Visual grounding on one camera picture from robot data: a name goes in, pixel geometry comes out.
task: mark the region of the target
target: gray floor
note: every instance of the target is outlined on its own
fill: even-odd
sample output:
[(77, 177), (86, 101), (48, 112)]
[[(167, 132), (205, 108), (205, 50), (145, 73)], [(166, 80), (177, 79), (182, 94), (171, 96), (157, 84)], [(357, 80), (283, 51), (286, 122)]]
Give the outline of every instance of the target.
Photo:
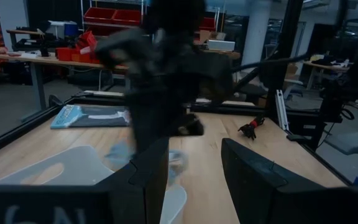
[[(45, 95), (57, 95), (61, 100), (80, 91), (79, 88), (67, 84), (65, 80), (54, 80), (44, 85)], [(123, 91), (124, 87), (115, 87), (111, 91)], [(313, 109), (319, 108), (322, 99), (315, 93), (305, 93), (303, 97), (294, 96), (287, 102), (287, 106), (294, 109)], [(344, 120), (341, 124), (335, 124), (331, 134), (351, 133), (358, 131), (358, 109), (346, 106), (351, 110), (355, 121)], [(31, 86), (23, 85), (0, 85), (0, 134), (15, 128), (21, 123), (21, 118), (35, 111), (35, 98)], [(358, 155), (345, 156), (331, 146), (323, 143), (318, 148), (317, 153), (334, 166), (339, 172), (344, 174), (349, 180), (354, 180), (358, 174)]]
[[(79, 88), (67, 84), (66, 80), (54, 80), (44, 85), (45, 97), (54, 94), (61, 100), (80, 91)], [(35, 96), (32, 86), (0, 85), (0, 134), (15, 128), (21, 119), (36, 112)]]
[[(303, 97), (294, 96), (291, 101), (287, 102), (287, 106), (294, 109), (314, 109), (319, 108), (322, 99), (318, 95), (309, 93), (304, 94)], [(358, 106), (345, 106), (355, 116), (355, 120), (349, 121), (344, 119), (341, 124), (335, 124), (331, 130), (331, 134), (346, 134), (358, 132)], [(328, 132), (332, 124), (328, 124), (325, 130)], [(326, 137), (324, 134), (322, 137), (322, 145), (317, 149), (317, 153), (335, 167), (346, 178), (353, 181), (358, 174), (358, 155), (346, 156), (340, 153), (338, 150), (329, 146), (323, 139)]]

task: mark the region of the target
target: desk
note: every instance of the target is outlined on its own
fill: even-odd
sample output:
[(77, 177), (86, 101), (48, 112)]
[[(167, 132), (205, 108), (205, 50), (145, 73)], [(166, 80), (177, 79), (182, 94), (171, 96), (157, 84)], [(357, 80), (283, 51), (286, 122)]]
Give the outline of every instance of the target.
[[(50, 57), (37, 57), (37, 58), (25, 58), (25, 57), (13, 57), (9, 55), (0, 55), (0, 59), (6, 60), (19, 60), (23, 62), (30, 62), (30, 71), (31, 71), (31, 79), (33, 83), (33, 88), (36, 95), (36, 105), (39, 111), (42, 111), (47, 108), (47, 104), (45, 102), (45, 93), (44, 93), (44, 84), (42, 82), (42, 71), (39, 65), (62, 65), (62, 66), (70, 66), (70, 67), (88, 67), (88, 68), (98, 68), (103, 69), (103, 65), (95, 64), (95, 63), (82, 63), (82, 62), (64, 62), (59, 61), (54, 54), (51, 54)], [(127, 67), (125, 66), (116, 66), (117, 71), (125, 72)]]
[(308, 81), (308, 86), (306, 87), (307, 90), (311, 89), (311, 86), (313, 85), (315, 76), (319, 76), (320, 79), (321, 79), (324, 69), (334, 71), (334, 72), (338, 73), (339, 76), (342, 75), (342, 73), (345, 73), (345, 72), (347, 72), (349, 70), (349, 68), (341, 68), (341, 67), (327, 66), (327, 65), (318, 65), (318, 64), (315, 64), (315, 63), (312, 63), (312, 62), (303, 62), (303, 64), (313, 67), (313, 70), (311, 71), (311, 75), (310, 75), (310, 78), (309, 78), (309, 81)]
[(232, 60), (237, 60), (241, 57), (241, 54), (239, 52), (228, 52), (223, 50), (203, 50), (203, 51), (209, 53), (225, 54), (229, 56), (229, 58), (231, 58)]
[[(183, 223), (239, 223), (222, 169), (222, 138), (230, 137), (325, 187), (344, 186), (300, 145), (288, 141), (285, 138), (287, 134), (269, 119), (258, 128), (258, 138), (252, 141), (237, 130), (252, 121), (253, 117), (208, 113), (198, 113), (198, 116), (205, 127), (204, 136), (170, 140), (170, 149), (179, 149), (189, 157), (188, 169), (177, 180), (188, 196)], [(104, 155), (110, 147), (130, 135), (129, 128), (51, 130), (52, 120), (0, 149), (0, 178), (65, 149), (87, 144), (97, 150), (99, 158), (107, 165)]]
[(18, 50), (15, 48), (17, 44), (16, 34), (29, 34), (29, 35), (39, 35), (43, 36), (43, 34), (35, 32), (35, 31), (27, 31), (27, 30), (6, 30), (6, 32), (11, 36), (12, 48), (13, 50)]

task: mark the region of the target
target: wooden tabletop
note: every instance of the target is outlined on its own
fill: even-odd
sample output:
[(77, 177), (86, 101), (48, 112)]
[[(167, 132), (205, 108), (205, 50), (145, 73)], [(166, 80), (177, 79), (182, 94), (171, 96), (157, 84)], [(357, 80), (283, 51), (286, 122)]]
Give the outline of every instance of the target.
[[(123, 93), (115, 93), (108, 91), (93, 91), (93, 90), (85, 90), (84, 93), (91, 93), (94, 96), (124, 96)], [(198, 98), (196, 100), (197, 103), (210, 103), (211, 100), (207, 100), (204, 98)], [(255, 106), (250, 102), (242, 102), (242, 101), (225, 101), (222, 103), (223, 105), (241, 105), (241, 106)]]
[[(271, 120), (256, 130), (255, 141), (245, 138), (237, 130), (253, 117), (198, 113), (204, 124), (201, 137), (171, 138), (170, 149), (188, 155), (188, 168), (177, 183), (188, 196), (183, 223), (238, 224), (221, 162), (222, 138), (230, 137), (260, 155), (325, 187), (344, 184), (325, 166), (297, 143), (286, 139), (286, 133)], [(130, 128), (75, 128), (51, 130), (53, 118), (0, 150), (0, 178), (34, 164), (66, 149), (91, 145), (102, 162), (110, 147), (130, 136)], [(45, 180), (26, 182), (40, 184)]]
[(30, 34), (30, 35), (43, 35), (41, 33), (35, 31), (27, 31), (27, 30), (6, 30), (8, 34)]
[(241, 54), (239, 52), (228, 52), (228, 51), (223, 51), (223, 50), (202, 50), (202, 51), (218, 53), (218, 54), (225, 54), (233, 60), (239, 59), (241, 57)]
[[(78, 66), (78, 67), (89, 67), (89, 68), (104, 68), (103, 65), (96, 64), (96, 63), (83, 63), (83, 62), (64, 62), (58, 60), (55, 57), (55, 54), (51, 54), (49, 57), (37, 57), (37, 58), (26, 58), (26, 57), (14, 57), (9, 55), (0, 55), (0, 59), (7, 59), (7, 60), (20, 60), (23, 62), (34, 62), (34, 63), (41, 63), (47, 65), (66, 65), (66, 66)], [(118, 65), (116, 66), (116, 70), (127, 70), (128, 68), (125, 66)]]
[(349, 68), (327, 66), (327, 65), (318, 65), (318, 64), (315, 64), (313, 62), (303, 62), (303, 64), (313, 66), (313, 67), (322, 68), (322, 69), (332, 70), (332, 71), (335, 71), (335, 72), (347, 72), (349, 70)]

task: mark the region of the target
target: black clamp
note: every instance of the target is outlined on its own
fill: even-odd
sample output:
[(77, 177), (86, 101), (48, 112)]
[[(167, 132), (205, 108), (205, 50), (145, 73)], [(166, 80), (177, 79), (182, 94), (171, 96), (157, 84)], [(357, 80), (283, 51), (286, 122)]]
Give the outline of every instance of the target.
[(238, 131), (242, 131), (242, 133), (246, 137), (254, 140), (256, 138), (255, 128), (261, 126), (264, 122), (265, 122), (265, 118), (263, 116), (258, 116), (249, 124), (246, 124), (243, 127), (241, 127)]

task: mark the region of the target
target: blue container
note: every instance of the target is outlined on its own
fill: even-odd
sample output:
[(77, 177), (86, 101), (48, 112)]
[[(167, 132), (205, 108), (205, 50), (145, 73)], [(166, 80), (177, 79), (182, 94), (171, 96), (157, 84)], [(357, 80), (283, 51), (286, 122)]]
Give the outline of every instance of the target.
[(78, 35), (77, 24), (65, 24), (65, 37), (76, 37)]

